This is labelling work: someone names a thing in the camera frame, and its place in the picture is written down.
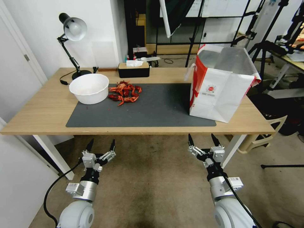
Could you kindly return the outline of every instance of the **black desk lamp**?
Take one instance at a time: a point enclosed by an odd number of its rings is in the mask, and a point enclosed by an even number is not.
[[[61,13],[59,15],[59,20],[63,23],[64,34],[58,37],[57,40],[60,42],[72,64],[76,68],[76,72],[72,75],[72,79],[74,80],[79,76],[91,73],[91,71],[88,70],[80,70],[78,62],[70,55],[64,46],[65,41],[79,41],[86,35],[86,23],[79,18],[69,17],[69,15],[66,13]]]

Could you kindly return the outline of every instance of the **white chair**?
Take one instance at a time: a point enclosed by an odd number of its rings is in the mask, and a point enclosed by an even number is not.
[[[267,144],[266,147],[268,147],[270,144],[269,142],[274,138],[274,136],[278,133],[278,131],[281,129],[283,126],[287,116],[277,118],[277,119],[272,119],[268,120],[268,122],[273,126],[276,123],[279,123],[275,127],[275,133],[271,135],[247,135],[247,137],[244,139],[244,141],[241,143],[237,151],[241,154],[246,154],[248,153],[251,149],[262,146]]]

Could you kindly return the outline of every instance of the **wooden lid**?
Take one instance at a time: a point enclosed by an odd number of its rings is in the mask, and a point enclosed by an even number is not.
[[[147,62],[143,62],[141,66],[127,66],[126,63],[120,63],[118,65],[118,69],[141,69],[141,68],[149,68],[149,64]]]

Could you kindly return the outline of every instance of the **plastic bowl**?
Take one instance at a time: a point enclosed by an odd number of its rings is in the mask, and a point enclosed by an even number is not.
[[[106,99],[109,93],[109,79],[103,74],[85,74],[74,79],[70,86],[70,92],[79,102],[92,105]]]

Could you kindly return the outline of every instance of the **door hinge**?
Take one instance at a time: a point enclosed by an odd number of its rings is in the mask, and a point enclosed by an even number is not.
[[[27,54],[24,55],[25,59],[27,60],[27,62],[29,61],[29,57]]]

